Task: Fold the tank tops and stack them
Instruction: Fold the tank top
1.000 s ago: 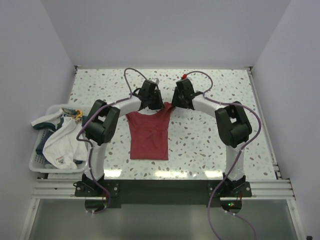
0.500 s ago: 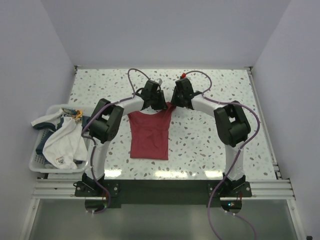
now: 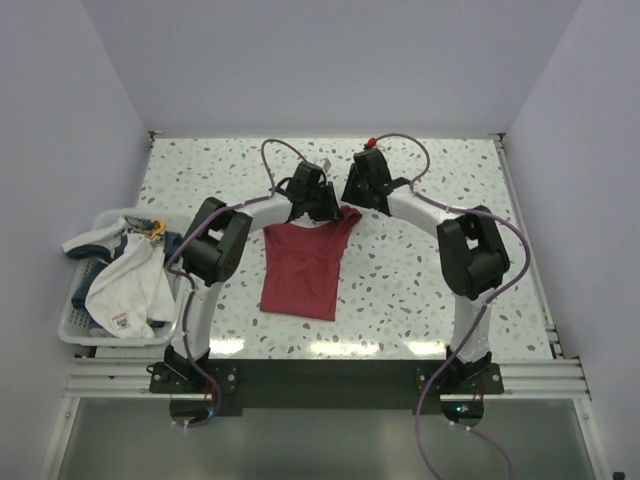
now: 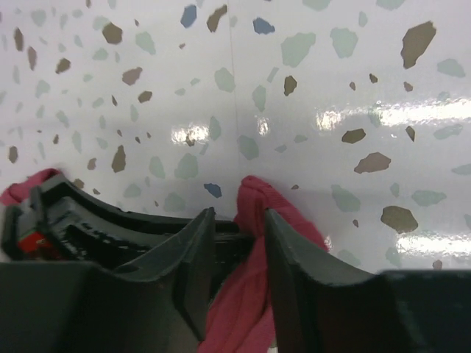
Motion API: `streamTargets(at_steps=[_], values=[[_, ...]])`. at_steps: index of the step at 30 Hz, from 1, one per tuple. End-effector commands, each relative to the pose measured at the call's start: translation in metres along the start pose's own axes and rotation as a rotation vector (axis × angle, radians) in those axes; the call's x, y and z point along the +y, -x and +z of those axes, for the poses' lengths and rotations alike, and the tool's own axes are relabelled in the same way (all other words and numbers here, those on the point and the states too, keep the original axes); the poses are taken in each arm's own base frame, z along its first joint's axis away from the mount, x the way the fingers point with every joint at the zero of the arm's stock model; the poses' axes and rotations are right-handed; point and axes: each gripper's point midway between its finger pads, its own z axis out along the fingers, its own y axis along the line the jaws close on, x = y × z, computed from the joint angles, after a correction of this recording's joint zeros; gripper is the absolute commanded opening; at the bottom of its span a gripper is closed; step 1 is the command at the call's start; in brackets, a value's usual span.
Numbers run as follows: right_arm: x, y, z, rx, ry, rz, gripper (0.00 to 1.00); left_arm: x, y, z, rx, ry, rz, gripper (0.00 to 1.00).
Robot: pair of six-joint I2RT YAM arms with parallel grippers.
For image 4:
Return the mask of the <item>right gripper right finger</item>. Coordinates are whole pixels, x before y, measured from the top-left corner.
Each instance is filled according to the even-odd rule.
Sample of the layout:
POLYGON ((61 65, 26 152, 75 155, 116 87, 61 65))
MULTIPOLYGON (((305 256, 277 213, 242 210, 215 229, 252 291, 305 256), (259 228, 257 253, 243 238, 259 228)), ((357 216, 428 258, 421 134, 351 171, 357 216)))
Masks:
POLYGON ((470 273, 351 266, 267 210, 266 261, 280 352, 468 352, 470 273))

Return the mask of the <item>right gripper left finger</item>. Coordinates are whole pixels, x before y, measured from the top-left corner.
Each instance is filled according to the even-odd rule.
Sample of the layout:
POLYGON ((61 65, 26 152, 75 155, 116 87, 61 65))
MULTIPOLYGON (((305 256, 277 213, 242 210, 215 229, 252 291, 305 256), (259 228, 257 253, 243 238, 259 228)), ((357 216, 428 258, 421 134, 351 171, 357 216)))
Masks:
POLYGON ((1 264, 3 352, 195 352, 205 339, 214 211, 114 271, 85 261, 1 264))

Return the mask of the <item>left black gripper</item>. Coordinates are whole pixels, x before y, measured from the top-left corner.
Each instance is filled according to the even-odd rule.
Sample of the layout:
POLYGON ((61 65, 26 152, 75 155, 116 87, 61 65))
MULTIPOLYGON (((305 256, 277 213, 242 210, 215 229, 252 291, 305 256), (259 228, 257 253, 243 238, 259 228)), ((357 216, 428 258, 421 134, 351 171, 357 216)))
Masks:
POLYGON ((80 190, 62 174, 11 185, 2 247, 15 260, 91 261, 113 272, 171 272, 202 263, 215 272, 246 258, 250 238, 213 208, 195 218, 126 212, 80 190))

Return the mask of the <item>red tank top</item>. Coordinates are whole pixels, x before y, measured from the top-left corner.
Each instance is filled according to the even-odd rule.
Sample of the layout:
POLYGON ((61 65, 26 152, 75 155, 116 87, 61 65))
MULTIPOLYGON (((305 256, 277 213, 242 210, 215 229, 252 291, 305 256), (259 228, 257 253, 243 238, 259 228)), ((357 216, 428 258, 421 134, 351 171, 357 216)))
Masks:
POLYGON ((276 210, 295 230, 326 250, 313 223, 269 183, 256 176, 242 179, 235 224, 254 245, 248 258, 223 281, 210 305, 207 339, 200 352, 267 352, 275 339, 264 245, 264 212, 276 210))

